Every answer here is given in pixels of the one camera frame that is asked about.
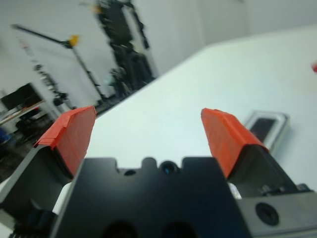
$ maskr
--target white wall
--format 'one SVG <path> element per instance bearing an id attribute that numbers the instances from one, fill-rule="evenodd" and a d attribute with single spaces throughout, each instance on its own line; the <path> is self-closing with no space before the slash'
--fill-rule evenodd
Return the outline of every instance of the white wall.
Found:
<path id="1" fill-rule="evenodd" d="M 197 2 L 206 44 L 245 37 L 249 34 L 247 5 L 243 0 Z"/>
<path id="2" fill-rule="evenodd" d="M 57 39 L 67 40 L 72 34 L 81 36 L 78 51 L 98 82 L 102 82 L 115 66 L 108 38 L 99 28 L 91 7 L 80 6 L 81 0 L 10 0 L 0 2 L 0 80 L 7 93 L 34 82 L 47 100 L 51 93 L 32 71 L 25 52 L 19 48 L 17 37 L 27 40 L 36 58 L 46 66 L 61 91 L 69 93 L 78 106 L 94 104 L 99 99 L 84 71 L 70 50 L 10 28 L 19 23 Z M 191 0 L 135 0 L 141 21 L 146 26 L 155 71 L 162 75 L 203 46 L 199 32 L 199 15 Z M 130 25 L 133 19 L 128 17 Z M 138 44 L 138 33 L 134 35 Z"/>
<path id="3" fill-rule="evenodd" d="M 250 33 L 317 24 L 317 0 L 246 0 Z"/>

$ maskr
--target red object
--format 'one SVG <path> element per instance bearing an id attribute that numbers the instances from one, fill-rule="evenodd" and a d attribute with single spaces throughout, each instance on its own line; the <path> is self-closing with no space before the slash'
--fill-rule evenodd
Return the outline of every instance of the red object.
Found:
<path id="1" fill-rule="evenodd" d="M 46 145 L 52 150 L 57 149 L 68 170 L 75 175 L 86 155 L 95 120 L 96 111 L 93 106 L 65 112 L 41 136 L 34 147 Z"/>
<path id="2" fill-rule="evenodd" d="M 315 73 L 317 73 L 317 63 L 312 65 L 312 69 Z"/>
<path id="3" fill-rule="evenodd" d="M 229 113 L 205 108 L 202 110 L 202 121 L 212 156 L 218 160 L 226 178 L 230 175 L 243 146 L 256 144 L 264 147 Z"/>

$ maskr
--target white table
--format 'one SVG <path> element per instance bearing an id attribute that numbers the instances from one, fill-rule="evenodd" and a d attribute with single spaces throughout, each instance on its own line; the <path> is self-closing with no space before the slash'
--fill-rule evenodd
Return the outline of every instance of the white table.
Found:
<path id="1" fill-rule="evenodd" d="M 205 107 L 290 115 L 291 130 L 276 160 L 295 183 L 317 190 L 317 26 L 207 47 L 96 120 L 88 157 L 115 157 L 138 168 L 147 156 L 179 166 L 210 156 L 201 122 Z M 69 184 L 54 208 L 58 212 Z"/>

